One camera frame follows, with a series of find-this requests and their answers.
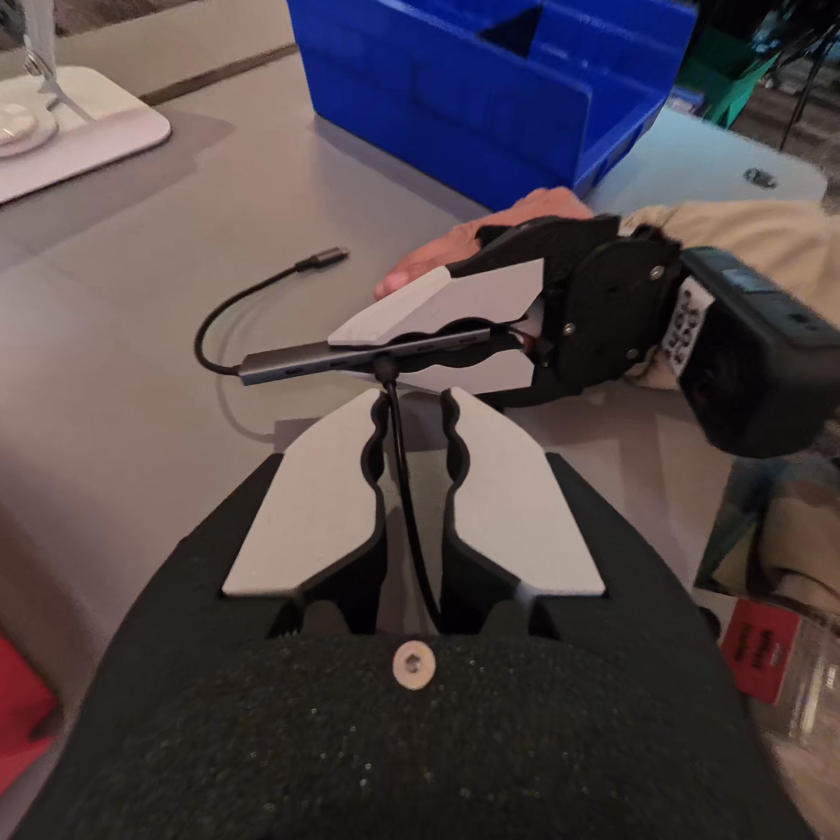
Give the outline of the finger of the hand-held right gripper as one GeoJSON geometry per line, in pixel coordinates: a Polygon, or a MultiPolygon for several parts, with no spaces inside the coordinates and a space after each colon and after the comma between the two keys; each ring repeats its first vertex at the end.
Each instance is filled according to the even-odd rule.
{"type": "Polygon", "coordinates": [[[332,347],[382,347],[465,320],[521,320],[543,289],[543,259],[456,278],[440,266],[358,312],[328,337],[332,347]]]}
{"type": "Polygon", "coordinates": [[[443,347],[440,338],[418,338],[434,343],[431,350],[411,352],[396,360],[397,386],[412,392],[439,395],[459,387],[477,396],[507,392],[532,383],[534,363],[523,338],[490,338],[488,341],[443,347]]]}

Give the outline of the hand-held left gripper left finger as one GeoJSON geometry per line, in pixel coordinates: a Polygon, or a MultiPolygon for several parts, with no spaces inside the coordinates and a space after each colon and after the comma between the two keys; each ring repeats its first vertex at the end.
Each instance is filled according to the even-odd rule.
{"type": "Polygon", "coordinates": [[[371,388],[290,444],[222,585],[226,597],[331,602],[352,633],[375,632],[388,564],[379,488],[388,423],[388,397],[371,388]]]}

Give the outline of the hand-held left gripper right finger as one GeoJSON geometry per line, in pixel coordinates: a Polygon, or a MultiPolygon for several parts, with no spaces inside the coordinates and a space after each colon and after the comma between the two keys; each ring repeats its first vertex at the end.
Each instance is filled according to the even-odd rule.
{"type": "Polygon", "coordinates": [[[596,598],[606,584],[541,445],[460,387],[440,398],[446,466],[440,612],[446,634],[477,634],[513,602],[596,598]]]}

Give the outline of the grey USB hub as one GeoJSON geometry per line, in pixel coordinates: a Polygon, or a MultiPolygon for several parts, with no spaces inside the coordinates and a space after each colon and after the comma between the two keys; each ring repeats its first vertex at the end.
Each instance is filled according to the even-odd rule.
{"type": "Polygon", "coordinates": [[[327,248],[223,301],[205,317],[196,331],[192,342],[196,361],[202,368],[217,375],[234,376],[244,385],[257,385],[329,371],[362,371],[371,368],[379,360],[387,360],[385,367],[390,370],[396,360],[438,351],[461,350],[475,344],[487,343],[495,337],[493,328],[479,327],[419,339],[398,339],[381,347],[341,349],[327,342],[310,343],[252,353],[236,365],[223,365],[207,358],[204,351],[205,338],[212,325],[226,310],[277,282],[310,271],[326,270],[344,262],[349,255],[346,248],[327,248]]]}

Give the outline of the blue plastic bin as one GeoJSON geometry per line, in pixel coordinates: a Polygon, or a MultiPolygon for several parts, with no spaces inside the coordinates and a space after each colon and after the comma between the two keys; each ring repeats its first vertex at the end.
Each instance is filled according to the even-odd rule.
{"type": "Polygon", "coordinates": [[[696,25],[659,1],[289,1],[315,113],[493,211],[585,197],[651,128],[696,25]]]}

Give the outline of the red plastic bin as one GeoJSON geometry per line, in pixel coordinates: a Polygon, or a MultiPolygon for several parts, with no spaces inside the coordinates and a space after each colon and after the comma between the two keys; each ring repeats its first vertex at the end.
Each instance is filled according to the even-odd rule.
{"type": "Polygon", "coordinates": [[[1,795],[51,746],[41,728],[58,708],[56,695],[1,635],[1,795]]]}

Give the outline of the grey desk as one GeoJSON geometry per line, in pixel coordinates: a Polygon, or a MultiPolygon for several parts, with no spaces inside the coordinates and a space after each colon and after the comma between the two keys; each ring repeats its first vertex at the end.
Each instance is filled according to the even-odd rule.
{"type": "Polygon", "coordinates": [[[235,353],[325,337],[403,255],[485,213],[316,118],[287,52],[162,107],[170,140],[2,210],[2,617],[71,725],[176,544],[362,383],[201,371],[217,301],[331,245],[215,329],[235,353]]]}

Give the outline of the person's right hand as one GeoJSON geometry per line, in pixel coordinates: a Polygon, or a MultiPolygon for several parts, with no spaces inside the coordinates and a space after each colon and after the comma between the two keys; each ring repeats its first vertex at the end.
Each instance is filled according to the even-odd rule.
{"type": "Polygon", "coordinates": [[[512,227],[533,218],[545,216],[588,219],[594,214],[587,205],[564,187],[551,190],[538,189],[518,200],[509,209],[458,225],[446,235],[406,255],[375,287],[374,299],[379,301],[388,297],[435,268],[473,256],[480,249],[480,243],[476,239],[480,228],[512,227]]]}

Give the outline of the green plastic bin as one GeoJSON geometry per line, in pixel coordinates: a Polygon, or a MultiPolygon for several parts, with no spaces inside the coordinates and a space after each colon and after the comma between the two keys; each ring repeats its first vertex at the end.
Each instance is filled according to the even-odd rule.
{"type": "Polygon", "coordinates": [[[777,48],[756,49],[750,41],[708,28],[686,54],[676,86],[701,95],[701,117],[728,130],[779,55],[777,48]]]}

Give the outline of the red badge card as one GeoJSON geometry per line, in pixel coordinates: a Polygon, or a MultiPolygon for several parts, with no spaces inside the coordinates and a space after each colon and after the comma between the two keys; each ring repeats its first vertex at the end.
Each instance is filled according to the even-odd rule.
{"type": "Polygon", "coordinates": [[[750,599],[736,601],[721,641],[721,652],[738,690],[773,706],[802,627],[799,614],[750,599]]]}

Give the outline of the wooden book stand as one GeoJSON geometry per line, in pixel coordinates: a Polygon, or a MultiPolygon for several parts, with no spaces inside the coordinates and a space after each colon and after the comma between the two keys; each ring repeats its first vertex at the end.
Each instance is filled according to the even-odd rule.
{"type": "Polygon", "coordinates": [[[55,4],[17,2],[24,74],[1,82],[1,204],[147,151],[172,126],[102,73],[56,60],[55,4]]]}

